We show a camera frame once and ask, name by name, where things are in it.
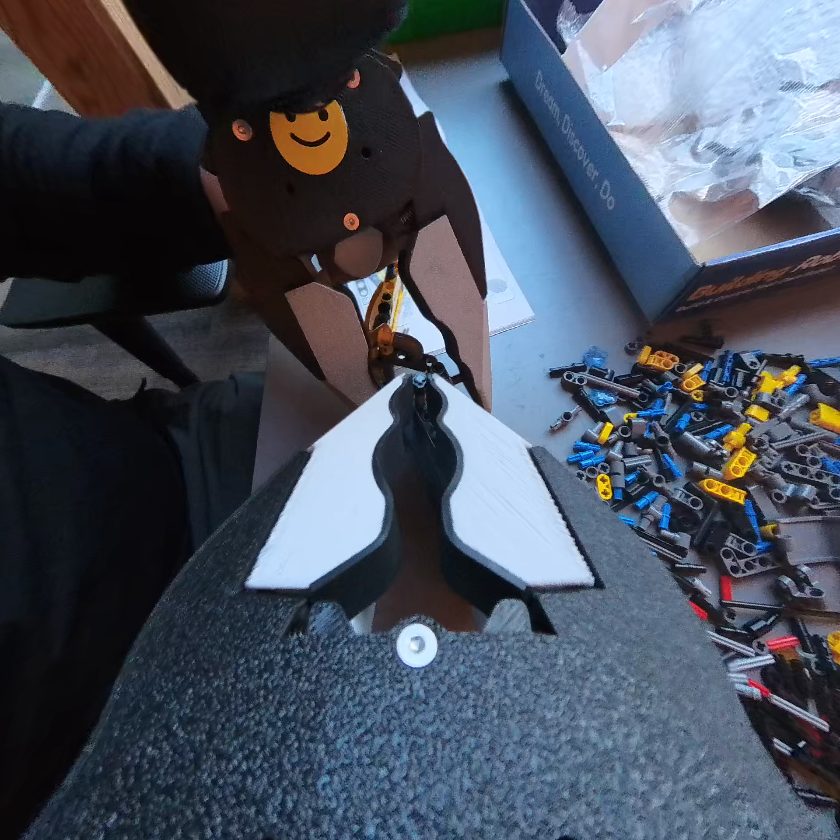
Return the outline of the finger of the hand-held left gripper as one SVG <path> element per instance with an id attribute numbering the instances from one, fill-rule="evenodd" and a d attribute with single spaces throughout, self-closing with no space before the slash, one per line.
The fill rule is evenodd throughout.
<path id="1" fill-rule="evenodd" d="M 441 334 L 456 379 L 485 410 L 491 409 L 490 332 L 480 292 L 446 218 L 420 230 L 398 260 L 398 273 L 423 317 Z"/>
<path id="2" fill-rule="evenodd" d="M 377 391 L 369 370 L 369 345 L 354 302 L 318 282 L 287 293 L 326 384 L 358 406 Z"/>

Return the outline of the person's dark clothed lap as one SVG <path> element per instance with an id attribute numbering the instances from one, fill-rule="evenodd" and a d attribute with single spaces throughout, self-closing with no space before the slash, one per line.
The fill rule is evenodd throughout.
<path id="1" fill-rule="evenodd" d="M 109 401 L 1 369 L 1 834 L 82 750 L 133 640 L 249 496 L 265 375 Z"/>

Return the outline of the yellow black brick vehicle model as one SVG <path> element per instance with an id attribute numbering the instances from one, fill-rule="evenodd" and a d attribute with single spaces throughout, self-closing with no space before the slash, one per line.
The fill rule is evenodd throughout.
<path id="1" fill-rule="evenodd" d="M 362 319 L 373 384 L 384 388 L 393 381 L 397 368 L 437 374 L 452 385 L 461 384 L 461 374 L 447 373 L 445 366 L 426 353 L 416 338 L 397 329 L 398 315 L 408 298 L 397 269 L 397 262 L 393 262 L 375 275 L 380 282 Z"/>

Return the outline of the brick instruction booklet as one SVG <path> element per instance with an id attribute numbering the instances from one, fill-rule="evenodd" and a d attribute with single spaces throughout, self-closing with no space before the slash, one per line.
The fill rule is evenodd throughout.
<path id="1" fill-rule="evenodd" d="M 534 313 L 512 275 L 484 214 L 480 213 L 479 218 L 485 254 L 489 332 L 493 336 L 532 322 Z M 372 302 L 374 292 L 384 277 L 384 271 L 380 271 L 345 285 L 362 312 Z M 445 349 L 440 331 L 420 313 L 407 292 L 403 294 L 395 314 L 394 326 L 397 331 L 419 340 L 427 353 L 438 355 Z"/>

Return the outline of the grey desk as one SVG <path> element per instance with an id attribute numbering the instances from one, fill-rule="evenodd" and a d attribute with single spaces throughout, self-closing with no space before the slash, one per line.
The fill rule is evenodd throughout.
<path id="1" fill-rule="evenodd" d="M 492 408 L 522 437 L 568 454 L 570 428 L 550 434 L 571 407 L 549 368 L 596 345 L 612 363 L 648 325 L 606 255 L 499 59 L 501 31 L 480 30 L 395 49 L 419 97 L 441 123 L 512 275 L 535 313 L 490 340 Z M 766 297 L 659 324 L 676 340 L 708 320 L 730 349 L 838 356 L 838 274 Z M 254 490 L 349 412 L 269 336 Z"/>

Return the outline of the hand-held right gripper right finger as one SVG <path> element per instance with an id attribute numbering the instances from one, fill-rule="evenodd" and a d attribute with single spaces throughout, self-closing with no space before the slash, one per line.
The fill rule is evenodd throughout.
<path id="1" fill-rule="evenodd" d="M 596 575 L 531 446 L 439 376 L 427 380 L 427 487 L 439 511 L 444 578 L 480 613 L 588 590 Z"/>

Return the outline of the person's left forearm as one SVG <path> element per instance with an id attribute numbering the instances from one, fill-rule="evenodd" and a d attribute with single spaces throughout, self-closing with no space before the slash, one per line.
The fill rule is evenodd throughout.
<path id="1" fill-rule="evenodd" d="M 1 277 L 77 281 L 229 257 L 194 107 L 85 119 L 1 107 Z"/>

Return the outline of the wooden table leg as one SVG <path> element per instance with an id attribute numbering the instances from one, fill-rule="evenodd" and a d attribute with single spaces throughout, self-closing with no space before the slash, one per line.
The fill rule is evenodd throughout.
<path id="1" fill-rule="evenodd" d="M 193 102 L 120 1 L 2 1 L 3 32 L 85 117 Z"/>

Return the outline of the blue cardboard box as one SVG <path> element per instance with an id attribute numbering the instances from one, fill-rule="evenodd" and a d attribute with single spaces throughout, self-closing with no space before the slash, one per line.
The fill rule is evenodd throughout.
<path id="1" fill-rule="evenodd" d="M 526 2 L 507 3 L 500 60 L 512 89 L 651 322 L 838 279 L 838 228 L 699 262 L 608 137 Z"/>

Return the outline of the black office chair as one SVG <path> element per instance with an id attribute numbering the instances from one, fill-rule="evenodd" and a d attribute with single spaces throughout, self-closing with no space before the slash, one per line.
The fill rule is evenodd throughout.
<path id="1" fill-rule="evenodd" d="M 11 279 L 1 323 L 11 329 L 87 324 L 183 389 L 199 382 L 148 317 L 209 308 L 226 298 L 228 260 L 158 277 L 89 276 L 77 282 Z"/>

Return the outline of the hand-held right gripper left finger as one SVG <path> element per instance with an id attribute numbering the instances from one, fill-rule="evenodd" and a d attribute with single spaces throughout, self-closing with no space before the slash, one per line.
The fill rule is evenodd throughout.
<path id="1" fill-rule="evenodd" d="M 390 588 L 401 557 L 394 488 L 405 471 L 412 401 L 404 375 L 310 447 L 247 591 L 335 602 L 361 614 Z"/>

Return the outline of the pile of small brick parts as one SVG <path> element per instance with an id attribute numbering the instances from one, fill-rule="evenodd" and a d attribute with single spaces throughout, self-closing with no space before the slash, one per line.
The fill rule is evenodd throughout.
<path id="1" fill-rule="evenodd" d="M 574 476 L 663 561 L 771 758 L 838 820 L 838 356 L 698 335 L 549 369 Z"/>

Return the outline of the clear plastic bag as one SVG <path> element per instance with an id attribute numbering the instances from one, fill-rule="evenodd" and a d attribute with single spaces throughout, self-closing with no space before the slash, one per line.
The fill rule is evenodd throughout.
<path id="1" fill-rule="evenodd" d="M 838 219 L 838 1 L 582 9 L 563 60 L 687 247 L 791 194 Z"/>

